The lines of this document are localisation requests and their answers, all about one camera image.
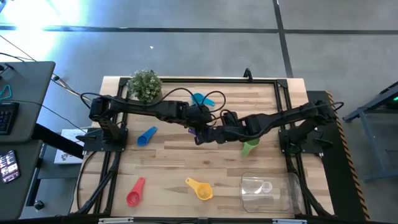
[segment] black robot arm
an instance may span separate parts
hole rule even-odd
[[[212,115],[205,105],[189,105],[183,101],[160,101],[146,105],[137,100],[125,100],[118,97],[102,96],[93,100],[90,119],[96,121],[103,130],[103,141],[112,144],[120,138],[119,127],[111,122],[118,113],[141,114],[154,116],[161,121],[176,123],[195,130],[196,145],[216,141],[223,144],[228,141],[256,139],[272,128],[306,119],[289,136],[291,143],[305,139],[315,127],[334,122],[333,108],[324,101],[306,103],[297,108],[274,114],[252,114],[238,118],[235,112],[221,114],[222,125],[211,126]]]

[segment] potted plant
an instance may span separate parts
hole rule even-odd
[[[129,97],[139,101],[155,103],[162,99],[162,81],[152,70],[138,70],[127,83]]]

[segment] desk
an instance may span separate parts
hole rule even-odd
[[[18,115],[10,135],[0,136],[0,142],[20,143],[30,139],[43,140],[76,157],[83,157],[82,147],[36,123],[41,104],[49,86],[54,62],[9,62],[13,69],[4,71],[0,89],[10,85],[12,98],[19,103]]]
[[[15,151],[20,176],[8,184],[0,182],[0,220],[18,219],[21,215],[42,145],[43,142],[39,140],[24,144],[1,144],[0,154]]]
[[[104,77],[100,93],[116,95],[120,77]],[[308,101],[303,79],[287,79],[293,107]],[[235,83],[163,83],[165,93],[176,87],[192,92],[222,91],[227,97],[226,109],[236,111],[239,117],[253,113],[275,113],[274,87],[265,84]],[[190,101],[184,91],[172,93],[168,100]],[[212,95],[219,106],[223,99]],[[145,147],[138,147],[136,139],[152,126],[158,131]],[[293,217],[286,213],[246,213],[241,207],[240,181],[244,172],[285,173],[286,163],[280,153],[277,128],[263,135],[257,149],[241,157],[241,142],[217,145],[215,142],[196,146],[187,129],[177,124],[161,122],[156,118],[129,114],[129,139],[122,153],[111,216],[134,217],[228,217],[270,218]],[[104,153],[97,153],[89,161],[81,178],[81,202],[85,202],[98,185]],[[314,155],[302,156],[309,189],[330,213],[333,213],[328,184],[321,160]],[[126,205],[126,195],[138,177],[145,177],[142,202],[135,208]],[[214,197],[208,201],[197,199],[185,179],[191,177],[209,182]],[[108,188],[104,190],[102,207]],[[71,212],[76,211],[74,202]]]

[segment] computer keyboard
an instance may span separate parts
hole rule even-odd
[[[0,103],[0,135],[10,135],[19,103]]]

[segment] gray floor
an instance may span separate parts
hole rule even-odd
[[[286,77],[277,34],[83,33],[40,32],[27,24],[103,27],[195,27],[275,29],[271,0],[119,0],[13,1],[0,13],[1,24],[18,24],[20,31],[0,31],[37,60],[53,60],[56,73],[76,91],[100,90],[105,75],[129,75],[150,68],[161,75],[240,77],[246,67],[256,77]],[[398,2],[383,0],[279,0],[286,29],[398,29]],[[41,12],[28,10],[41,8]],[[397,35],[286,35],[295,78],[304,78],[308,90],[329,90],[349,111],[397,81]],[[23,56],[0,40],[2,52]],[[88,110],[80,100],[54,84],[45,105],[87,126]],[[396,167],[397,153],[386,153],[397,126],[371,118],[383,159]],[[39,122],[54,131],[72,128],[48,111]],[[356,171],[362,180],[375,171],[359,121],[344,124]],[[74,181],[51,180],[40,187],[38,198],[57,210],[24,210],[22,217],[67,213]],[[361,183],[371,219],[398,220],[398,180]]]

